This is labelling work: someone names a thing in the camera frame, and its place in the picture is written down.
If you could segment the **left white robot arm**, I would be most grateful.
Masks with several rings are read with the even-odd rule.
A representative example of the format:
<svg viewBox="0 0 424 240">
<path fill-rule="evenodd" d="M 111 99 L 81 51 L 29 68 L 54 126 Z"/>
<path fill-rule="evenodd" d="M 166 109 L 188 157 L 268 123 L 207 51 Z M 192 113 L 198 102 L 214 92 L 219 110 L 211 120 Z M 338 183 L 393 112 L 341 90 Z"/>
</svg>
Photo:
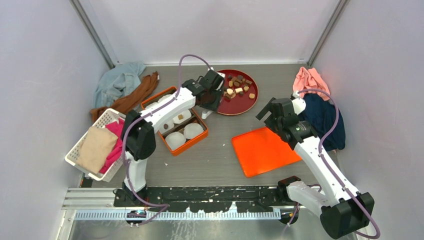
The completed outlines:
<svg viewBox="0 0 424 240">
<path fill-rule="evenodd" d="M 133 206 L 141 206 L 146 200 L 147 160 L 156 150 L 156 133 L 160 128 L 185 110 L 199 106 L 217 111 L 224 94 L 225 75 L 209 69 L 197 80 L 182 83 L 175 93 L 157 105 L 130 111 L 122 129 L 122 161 L 126 165 L 124 190 L 126 200 Z"/>
</svg>

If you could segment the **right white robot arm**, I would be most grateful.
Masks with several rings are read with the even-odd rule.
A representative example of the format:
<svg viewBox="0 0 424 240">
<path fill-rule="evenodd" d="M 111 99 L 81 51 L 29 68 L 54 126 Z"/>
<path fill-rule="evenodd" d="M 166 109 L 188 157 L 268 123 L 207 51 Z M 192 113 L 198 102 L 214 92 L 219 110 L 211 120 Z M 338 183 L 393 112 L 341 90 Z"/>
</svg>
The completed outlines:
<svg viewBox="0 0 424 240">
<path fill-rule="evenodd" d="M 287 143 L 309 167 L 323 193 L 292 176 L 281 180 L 277 198 L 283 205 L 297 202 L 319 217 L 325 232 L 339 239 L 365 228 L 371 222 L 374 198 L 361 193 L 338 169 L 322 146 L 316 130 L 298 115 L 306 108 L 298 98 L 271 98 L 256 115 L 265 126 Z"/>
</svg>

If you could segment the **orange box lid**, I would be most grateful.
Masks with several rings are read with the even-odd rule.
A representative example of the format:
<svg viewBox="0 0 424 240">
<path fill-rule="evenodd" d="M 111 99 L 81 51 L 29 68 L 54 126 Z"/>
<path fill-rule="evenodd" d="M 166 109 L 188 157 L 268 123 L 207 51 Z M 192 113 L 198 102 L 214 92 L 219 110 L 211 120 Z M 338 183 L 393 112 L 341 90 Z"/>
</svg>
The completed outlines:
<svg viewBox="0 0 424 240">
<path fill-rule="evenodd" d="M 267 127 L 231 139 L 241 169 L 247 178 L 294 164 L 301 160 L 290 146 Z"/>
</svg>

